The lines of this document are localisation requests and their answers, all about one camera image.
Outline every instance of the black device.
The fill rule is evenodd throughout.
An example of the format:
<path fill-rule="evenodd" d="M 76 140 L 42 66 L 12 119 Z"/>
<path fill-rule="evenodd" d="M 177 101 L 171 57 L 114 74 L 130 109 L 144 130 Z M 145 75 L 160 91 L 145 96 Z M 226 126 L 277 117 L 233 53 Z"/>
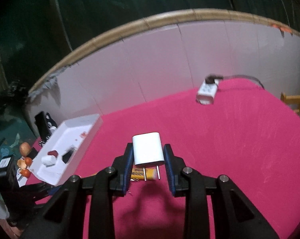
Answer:
<path fill-rule="evenodd" d="M 47 197 L 53 188 L 44 182 L 19 187 L 14 156 L 6 156 L 0 161 L 0 194 L 9 212 L 7 222 L 10 226 L 25 229 L 43 206 L 35 202 Z"/>
<path fill-rule="evenodd" d="M 55 130 L 58 127 L 57 123 L 52 119 L 50 114 L 43 111 L 39 112 L 35 116 L 35 125 L 38 128 L 38 132 L 41 138 L 41 141 L 39 141 L 40 146 L 44 145 L 51 137 L 51 131 Z"/>
<path fill-rule="evenodd" d="M 186 197 L 185 239 L 209 239 L 207 195 L 211 195 L 216 239 L 278 239 L 252 202 L 226 175 L 207 177 L 187 167 L 164 146 L 165 169 L 173 196 Z M 87 195 L 91 197 L 89 239 L 114 239 L 112 196 L 123 197 L 129 188 L 133 144 L 96 175 L 71 176 L 39 210 L 20 239 L 82 238 Z"/>

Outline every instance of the white wall panel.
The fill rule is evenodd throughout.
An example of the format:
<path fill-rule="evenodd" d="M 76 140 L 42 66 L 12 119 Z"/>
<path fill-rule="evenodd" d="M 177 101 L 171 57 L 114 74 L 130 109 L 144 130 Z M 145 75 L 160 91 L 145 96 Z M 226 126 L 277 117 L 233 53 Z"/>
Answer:
<path fill-rule="evenodd" d="M 193 88 L 177 25 L 141 33 L 123 42 L 133 78 L 146 101 Z"/>
<path fill-rule="evenodd" d="M 280 97 L 300 93 L 300 37 L 263 25 L 255 25 L 260 55 L 260 79 Z"/>
<path fill-rule="evenodd" d="M 300 37 L 242 22 L 195 22 L 144 32 L 105 47 L 57 78 L 26 106 L 60 124 L 108 114 L 200 86 L 210 73 L 258 77 L 276 97 L 300 93 Z"/>
<path fill-rule="evenodd" d="M 131 66 L 119 41 L 78 62 L 75 75 L 95 99 L 102 114 L 145 102 L 140 87 L 133 81 Z"/>
<path fill-rule="evenodd" d="M 205 76 L 210 73 L 234 73 L 230 44 L 223 21 L 184 23 L 179 24 L 179 29 L 194 87 L 199 87 Z"/>
<path fill-rule="evenodd" d="M 235 74 L 260 77 L 256 26 L 243 22 L 225 22 Z"/>

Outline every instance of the white cardboard box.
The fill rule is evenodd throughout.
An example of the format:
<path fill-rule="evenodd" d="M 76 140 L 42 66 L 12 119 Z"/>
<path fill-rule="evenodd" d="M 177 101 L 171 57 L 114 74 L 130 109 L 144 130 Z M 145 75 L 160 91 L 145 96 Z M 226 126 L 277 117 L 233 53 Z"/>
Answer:
<path fill-rule="evenodd" d="M 29 169 L 39 180 L 54 186 L 63 184 L 74 174 L 101 124 L 102 119 L 99 114 L 63 121 L 33 159 Z M 70 148 L 75 148 L 75 151 L 65 164 L 62 161 L 62 156 Z M 58 152 L 57 162 L 55 165 L 47 167 L 42 164 L 41 158 L 52 150 Z"/>

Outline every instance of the red object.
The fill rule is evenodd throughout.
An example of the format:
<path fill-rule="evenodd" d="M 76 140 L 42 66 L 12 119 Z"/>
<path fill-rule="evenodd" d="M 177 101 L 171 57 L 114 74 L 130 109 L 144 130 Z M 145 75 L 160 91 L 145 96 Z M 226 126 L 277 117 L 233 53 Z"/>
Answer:
<path fill-rule="evenodd" d="M 187 166 L 207 176 L 227 174 L 280 238 L 287 238 L 300 221 L 299 116 L 248 80 L 221 82 L 213 105 L 198 104 L 196 92 L 102 116 L 75 173 L 98 172 L 124 153 L 132 136 L 159 132 L 162 145 L 171 144 Z M 132 195 L 114 202 L 116 238 L 182 238 L 185 198 L 172 197 L 164 166 L 160 174 L 161 180 L 132 182 Z M 89 208 L 90 201 L 83 238 L 88 238 Z"/>
<path fill-rule="evenodd" d="M 85 138 L 87 136 L 87 133 L 86 132 L 82 132 L 80 135 L 79 135 L 81 138 Z"/>
<path fill-rule="evenodd" d="M 49 156 L 54 156 L 54 157 L 56 157 L 56 158 L 57 158 L 57 156 L 58 156 L 58 152 L 57 152 L 56 150 L 49 151 L 47 155 L 49 155 Z"/>
<path fill-rule="evenodd" d="M 26 177 L 26 178 L 29 178 L 30 175 L 31 175 L 31 172 L 30 172 L 30 170 L 28 170 L 28 169 L 23 169 L 23 170 L 20 171 L 20 174 L 21 174 L 22 176 Z"/>
<path fill-rule="evenodd" d="M 24 158 L 24 161 L 25 161 L 25 164 L 26 164 L 27 166 L 31 166 L 31 164 L 32 164 L 32 159 L 31 159 L 30 157 L 25 157 L 25 158 Z"/>

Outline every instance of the dark green fabric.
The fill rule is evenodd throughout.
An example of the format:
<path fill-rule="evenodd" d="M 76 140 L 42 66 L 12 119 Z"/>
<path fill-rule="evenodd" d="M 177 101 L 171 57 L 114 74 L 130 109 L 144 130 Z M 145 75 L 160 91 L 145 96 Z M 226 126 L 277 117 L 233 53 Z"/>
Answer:
<path fill-rule="evenodd" d="M 58 0 L 71 46 L 130 21 L 189 8 L 232 9 L 230 0 Z"/>
<path fill-rule="evenodd" d="M 10 0 L 0 15 L 0 56 L 6 78 L 32 86 L 91 38 L 151 15 L 218 8 L 271 18 L 300 32 L 294 0 Z"/>
<path fill-rule="evenodd" d="M 18 78 L 31 87 L 65 56 L 52 35 L 49 0 L 11 0 L 6 10 L 0 18 L 0 56 L 7 82 Z"/>
<path fill-rule="evenodd" d="M 21 157 L 20 144 L 27 142 L 33 145 L 35 140 L 36 137 L 24 119 L 21 109 L 8 107 L 0 115 L 0 161 L 3 157 L 10 155 L 14 156 L 16 164 Z"/>

